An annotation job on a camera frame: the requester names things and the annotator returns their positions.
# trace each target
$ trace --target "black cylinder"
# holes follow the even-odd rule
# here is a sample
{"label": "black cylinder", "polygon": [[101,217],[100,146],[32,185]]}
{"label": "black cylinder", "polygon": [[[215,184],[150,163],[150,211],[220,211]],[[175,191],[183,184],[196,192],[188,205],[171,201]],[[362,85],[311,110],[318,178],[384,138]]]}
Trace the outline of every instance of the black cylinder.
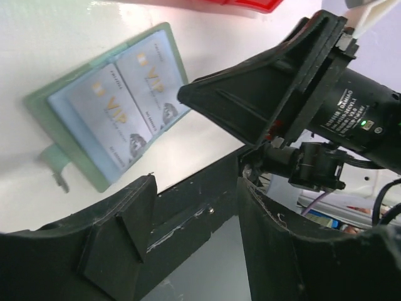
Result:
{"label": "black cylinder", "polygon": [[308,129],[401,174],[400,94],[345,70]]}

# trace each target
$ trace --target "table surface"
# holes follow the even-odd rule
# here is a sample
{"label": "table surface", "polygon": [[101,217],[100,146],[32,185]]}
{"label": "table surface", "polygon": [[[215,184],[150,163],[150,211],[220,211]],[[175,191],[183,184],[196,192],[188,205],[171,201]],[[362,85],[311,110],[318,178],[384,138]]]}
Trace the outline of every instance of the table surface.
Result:
{"label": "table surface", "polygon": [[157,140],[105,193],[73,164],[64,193],[38,155],[52,144],[22,99],[121,42],[167,21],[189,80],[235,65],[278,44],[320,0],[285,0],[273,14],[191,0],[2,0],[0,3],[0,231],[35,230],[153,172],[159,192],[242,144],[196,112]]}

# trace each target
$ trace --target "white plastic part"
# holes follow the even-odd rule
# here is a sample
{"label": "white plastic part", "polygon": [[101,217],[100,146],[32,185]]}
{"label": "white plastic part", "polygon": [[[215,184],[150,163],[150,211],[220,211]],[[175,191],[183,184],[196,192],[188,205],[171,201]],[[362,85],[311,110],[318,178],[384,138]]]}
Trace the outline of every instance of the white plastic part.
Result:
{"label": "white plastic part", "polygon": [[348,19],[347,26],[355,28],[353,37],[358,39],[361,35],[376,24],[400,0],[376,0],[361,6],[349,9],[344,17]]}

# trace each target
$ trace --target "white table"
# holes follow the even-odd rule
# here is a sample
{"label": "white table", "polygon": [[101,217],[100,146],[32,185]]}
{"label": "white table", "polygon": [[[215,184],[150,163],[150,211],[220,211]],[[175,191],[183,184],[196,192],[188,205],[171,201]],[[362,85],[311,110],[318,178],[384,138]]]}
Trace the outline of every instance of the white table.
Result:
{"label": "white table", "polygon": [[69,164],[63,171],[70,185],[65,194],[38,160],[52,141],[23,107],[23,97],[163,21],[172,25],[193,80],[271,48],[321,6],[320,0],[284,0],[273,14],[263,15],[191,0],[159,1],[181,8],[144,3],[157,1],[1,0],[0,231],[35,230],[150,172],[163,191],[241,146],[190,112],[103,194]]}

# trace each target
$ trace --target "gray image on card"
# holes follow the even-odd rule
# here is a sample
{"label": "gray image on card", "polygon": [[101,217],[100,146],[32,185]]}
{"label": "gray image on card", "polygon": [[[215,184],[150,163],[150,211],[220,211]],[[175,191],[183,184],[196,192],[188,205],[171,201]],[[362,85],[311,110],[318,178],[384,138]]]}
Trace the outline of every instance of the gray image on card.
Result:
{"label": "gray image on card", "polygon": [[133,158],[136,158],[140,151],[145,147],[146,140],[139,134],[131,134],[130,136],[130,152]]}
{"label": "gray image on card", "polygon": [[178,110],[171,103],[166,102],[163,107],[163,123],[169,124],[178,116]]}

